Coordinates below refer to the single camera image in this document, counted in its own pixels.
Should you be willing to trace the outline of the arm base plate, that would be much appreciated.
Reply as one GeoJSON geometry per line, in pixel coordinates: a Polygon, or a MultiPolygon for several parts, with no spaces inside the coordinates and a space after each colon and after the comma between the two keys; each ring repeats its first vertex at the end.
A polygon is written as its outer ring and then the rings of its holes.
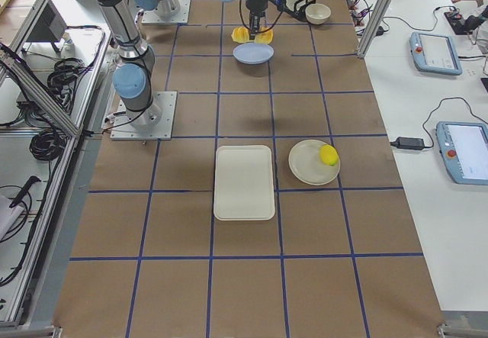
{"type": "Polygon", "coordinates": [[[118,111],[124,114],[117,116],[111,129],[112,140],[170,140],[175,117],[178,93],[153,92],[152,105],[141,116],[128,111],[120,99],[118,111]]]}
{"type": "Polygon", "coordinates": [[[187,24],[191,0],[161,0],[155,9],[145,11],[142,24],[173,25],[187,24]]]}

